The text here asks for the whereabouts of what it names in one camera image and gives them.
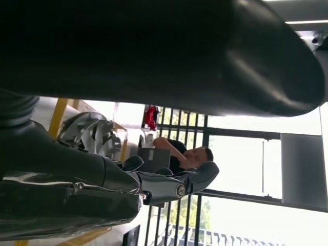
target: ceiling light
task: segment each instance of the ceiling light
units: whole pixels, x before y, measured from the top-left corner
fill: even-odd
[[[320,23],[328,23],[328,19],[322,20],[302,20],[299,22],[286,22],[286,24],[296,25],[296,24],[320,24]]]

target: fluorescent light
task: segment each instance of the fluorescent light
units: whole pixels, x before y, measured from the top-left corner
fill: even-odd
[[[296,25],[296,24],[320,24],[320,23],[328,23],[328,19],[322,20],[303,20],[299,22],[286,22],[286,24]]]
[[[300,38],[302,38],[303,40],[313,40],[314,37],[314,36],[301,36]]]

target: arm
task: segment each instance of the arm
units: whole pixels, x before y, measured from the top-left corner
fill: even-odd
[[[154,140],[153,144],[155,148],[170,150],[171,155],[176,157],[179,162],[184,162],[186,160],[185,156],[183,156],[179,150],[176,149],[172,144],[169,143],[166,138],[158,137]]]

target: wrinkled plastic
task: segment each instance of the wrinkled plastic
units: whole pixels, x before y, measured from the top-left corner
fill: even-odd
[[[0,196],[1,240],[108,228],[130,222],[143,204],[139,190],[118,192],[64,175],[17,171],[5,174]]]

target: black shirt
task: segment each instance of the black shirt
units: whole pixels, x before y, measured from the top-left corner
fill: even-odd
[[[187,151],[187,148],[180,141],[171,140],[171,139],[167,139],[167,141],[169,141],[169,143],[170,143],[172,146],[175,147],[176,149],[177,149],[179,152],[182,154]],[[170,159],[170,169],[173,173],[178,173],[184,170],[183,168],[180,168],[180,162],[176,157],[174,156],[171,156],[171,158]]]

